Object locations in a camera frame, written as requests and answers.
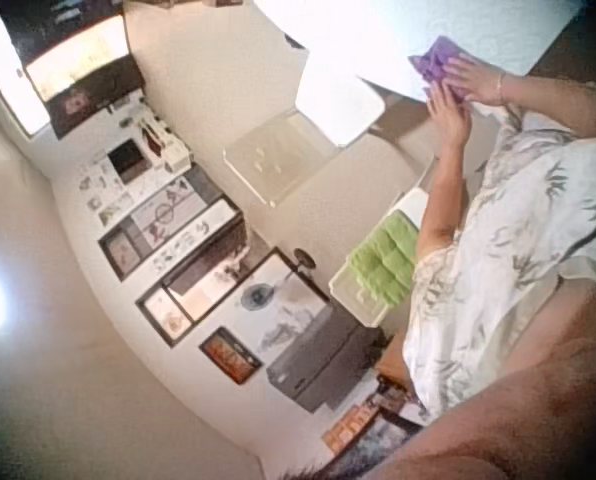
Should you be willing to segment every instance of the window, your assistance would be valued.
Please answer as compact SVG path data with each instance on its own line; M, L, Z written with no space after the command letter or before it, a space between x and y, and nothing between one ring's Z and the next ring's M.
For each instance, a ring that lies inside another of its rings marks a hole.
M25 75L0 18L0 94L28 135L49 123L49 114Z
M50 100L94 70L129 54L125 23L117 15L81 32L27 65L40 97Z

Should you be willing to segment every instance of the desk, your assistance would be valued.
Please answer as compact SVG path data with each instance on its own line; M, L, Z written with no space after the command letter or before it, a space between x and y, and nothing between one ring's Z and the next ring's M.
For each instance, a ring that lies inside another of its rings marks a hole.
M407 57L439 35L524 75L582 7L582 0L255 0L281 30L332 68L416 100L424 81Z

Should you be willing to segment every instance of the purple cloth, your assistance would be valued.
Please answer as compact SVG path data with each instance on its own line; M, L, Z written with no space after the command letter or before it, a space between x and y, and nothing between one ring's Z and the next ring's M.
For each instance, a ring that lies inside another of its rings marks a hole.
M429 51L424 55L412 55L409 61L416 71L422 75L427 83L433 81L441 82L447 76L443 69L447 61L452 57L457 57L460 53L466 53L447 37L438 37ZM465 92L459 88L450 87L453 94L459 101L465 98Z

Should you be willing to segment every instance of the white chair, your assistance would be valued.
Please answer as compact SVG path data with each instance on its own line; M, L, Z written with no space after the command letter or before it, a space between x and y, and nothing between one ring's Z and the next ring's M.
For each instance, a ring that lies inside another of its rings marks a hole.
M400 210L420 230L422 217L429 201L429 194L423 188L428 188L437 162L438 159L434 157L418 182L416 182L416 185L396 199L380 220L381 222L395 210ZM348 260L330 280L329 291L332 297L338 300L366 327L378 327L391 309L389 305L374 298L370 292L358 283L356 276L349 267Z
M224 151L225 162L270 207L365 133L385 111L373 88L343 72L330 73L310 55L288 110Z
M385 113L382 97L350 72L311 53L302 72L296 108L338 147L346 147Z

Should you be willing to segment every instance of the green cushion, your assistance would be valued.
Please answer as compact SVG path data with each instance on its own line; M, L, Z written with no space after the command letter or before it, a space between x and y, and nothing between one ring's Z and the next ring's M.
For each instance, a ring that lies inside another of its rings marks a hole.
M402 212L389 215L349 257L358 283L389 306L411 291L418 231Z

